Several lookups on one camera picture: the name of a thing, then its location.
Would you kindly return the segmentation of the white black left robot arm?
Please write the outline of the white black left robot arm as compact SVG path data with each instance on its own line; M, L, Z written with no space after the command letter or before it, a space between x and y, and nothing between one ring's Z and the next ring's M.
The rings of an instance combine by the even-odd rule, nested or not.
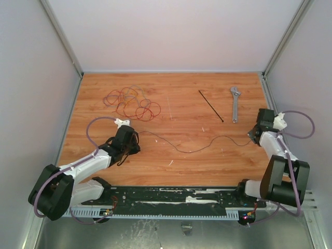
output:
M121 165L129 155L140 150L139 134L132 127L122 125L115 136L97 146L91 154L60 167L47 165L28 197L35 215L57 220L73 206L88 200L101 205L109 203L112 193L106 189L107 181L99 177L86 183L83 180L115 164Z

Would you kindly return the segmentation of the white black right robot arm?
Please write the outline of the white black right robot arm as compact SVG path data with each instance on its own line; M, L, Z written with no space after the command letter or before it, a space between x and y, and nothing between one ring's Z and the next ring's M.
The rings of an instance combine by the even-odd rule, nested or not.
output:
M235 194L238 205L248 206L260 198L301 208L310 166L294 156L283 139L286 113L275 115L273 110L259 109L256 124L248 136L265 150L269 163L260 181L243 179L239 182Z

